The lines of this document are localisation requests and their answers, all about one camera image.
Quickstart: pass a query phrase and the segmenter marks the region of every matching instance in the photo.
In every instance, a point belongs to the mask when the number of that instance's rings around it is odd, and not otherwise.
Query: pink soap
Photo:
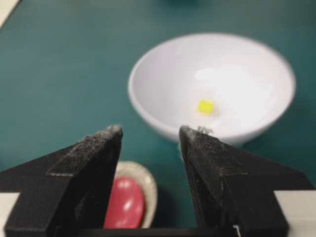
[[[104,229],[139,228],[145,211],[140,186],[129,177],[114,179]]]

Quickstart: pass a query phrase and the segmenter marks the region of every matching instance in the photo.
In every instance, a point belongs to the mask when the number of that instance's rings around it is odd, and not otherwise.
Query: bowl rim
[[[267,44],[265,44],[261,41],[252,39],[252,38],[248,38],[248,37],[236,35],[236,34],[223,33],[223,32],[211,32],[211,33],[205,32],[205,33],[195,33],[195,34],[182,35],[179,37],[174,37],[174,38],[168,39],[162,43],[159,43],[155,47],[153,47],[150,50],[148,50],[147,52],[145,52],[138,59],[138,61],[134,64],[134,66],[131,70],[131,73],[129,75],[129,78],[128,78],[127,91],[128,91],[128,96],[129,96],[129,99],[130,99],[130,102],[131,102],[133,108],[137,111],[137,113],[141,116],[141,118],[143,120],[145,120],[147,123],[149,123],[151,126],[155,127],[156,129],[158,129],[160,131],[164,131],[164,133],[171,134],[172,136],[178,136],[180,128],[177,129],[173,126],[170,126],[170,125],[165,124],[164,122],[158,120],[157,118],[152,116],[150,113],[148,113],[144,109],[144,107],[141,105],[141,103],[138,101],[138,99],[135,95],[135,92],[134,92],[133,83],[135,81],[135,77],[134,77],[135,72],[139,68],[140,64],[148,56],[150,56],[152,53],[154,53],[157,49],[161,48],[162,46],[164,46],[166,44],[169,44],[170,42],[173,42],[176,40],[182,40],[182,39],[186,39],[186,38],[214,37],[214,36],[215,37],[230,37],[230,38],[245,40],[245,41],[248,41],[250,43],[254,43],[258,47],[261,47],[261,48],[267,50],[269,53],[271,53],[275,58],[277,58],[285,66],[285,68],[287,69],[287,71],[290,75],[289,83],[292,84],[291,95],[288,97],[287,103],[285,104],[285,106],[279,111],[279,113],[276,116],[271,117],[265,123],[261,124],[261,126],[259,126],[257,128],[250,128],[250,129],[245,130],[245,132],[241,132],[238,134],[233,134],[233,135],[228,135],[228,136],[215,136],[215,137],[217,137],[220,140],[227,140],[227,139],[236,139],[238,137],[247,136],[249,134],[256,133],[264,128],[269,127],[270,125],[275,123],[284,114],[284,112],[288,109],[288,107],[292,103],[292,101],[295,97],[295,92],[296,92],[295,74],[293,72],[293,69],[292,69],[290,63],[285,59],[285,57],[283,55],[281,55],[279,52],[277,52],[276,50],[274,50],[273,48],[269,47]]]

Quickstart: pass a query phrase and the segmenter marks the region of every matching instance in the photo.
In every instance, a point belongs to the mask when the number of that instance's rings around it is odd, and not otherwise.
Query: table surface
[[[135,113],[126,85],[134,63],[156,44],[226,32],[279,51],[297,78],[289,110],[243,148],[316,184],[315,10],[314,0],[21,1],[0,29],[0,170],[119,123],[120,159],[143,164],[158,183],[153,227],[196,226],[177,146]]]

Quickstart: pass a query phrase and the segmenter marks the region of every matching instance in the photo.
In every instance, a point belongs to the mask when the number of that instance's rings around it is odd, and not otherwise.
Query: small yellow object
[[[201,100],[197,108],[202,114],[210,115],[214,111],[214,102],[210,100]]]

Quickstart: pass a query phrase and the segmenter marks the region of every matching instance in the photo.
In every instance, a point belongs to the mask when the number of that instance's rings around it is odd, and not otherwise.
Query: green table surface
[[[196,226],[176,145],[153,132],[126,92],[131,68],[170,38],[226,32],[262,41],[292,65],[284,116],[244,149],[316,184],[315,0],[23,0],[0,29],[0,170],[119,123],[121,160],[155,176],[153,227]]]

